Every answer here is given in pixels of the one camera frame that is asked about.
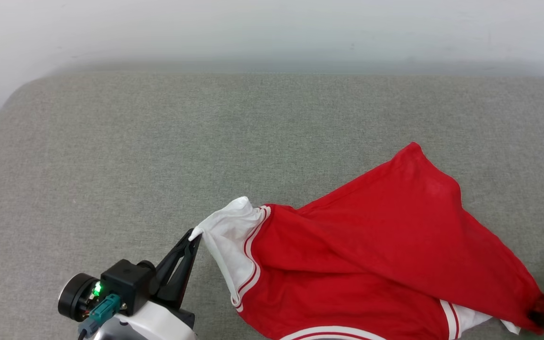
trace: green light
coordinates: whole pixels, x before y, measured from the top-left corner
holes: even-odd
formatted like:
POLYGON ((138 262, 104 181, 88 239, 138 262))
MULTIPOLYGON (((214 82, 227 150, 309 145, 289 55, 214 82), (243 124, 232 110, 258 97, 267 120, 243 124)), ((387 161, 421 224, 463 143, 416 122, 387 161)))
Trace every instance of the green light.
POLYGON ((94 291, 93 291, 93 295, 94 295, 95 297, 97 297, 97 296, 100 295, 100 290, 102 290, 102 286, 100 285, 100 282, 99 282, 99 281, 95 283, 95 287, 93 288, 93 290, 94 290, 94 291))

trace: garment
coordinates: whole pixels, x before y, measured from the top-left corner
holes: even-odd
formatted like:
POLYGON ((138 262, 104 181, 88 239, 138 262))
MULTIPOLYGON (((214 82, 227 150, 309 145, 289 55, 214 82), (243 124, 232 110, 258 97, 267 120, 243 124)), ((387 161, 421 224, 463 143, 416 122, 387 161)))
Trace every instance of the garment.
POLYGON ((275 340, 451 340, 512 332, 544 294, 412 143, 300 209, 237 198, 199 224, 240 316, 275 340))

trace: white wall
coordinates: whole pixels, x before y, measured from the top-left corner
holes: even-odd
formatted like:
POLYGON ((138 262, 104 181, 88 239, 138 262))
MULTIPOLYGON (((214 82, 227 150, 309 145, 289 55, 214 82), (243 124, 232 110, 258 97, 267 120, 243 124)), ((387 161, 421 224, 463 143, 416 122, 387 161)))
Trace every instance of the white wall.
POLYGON ((0 107, 120 68, 544 75, 544 0, 0 0, 0 107))

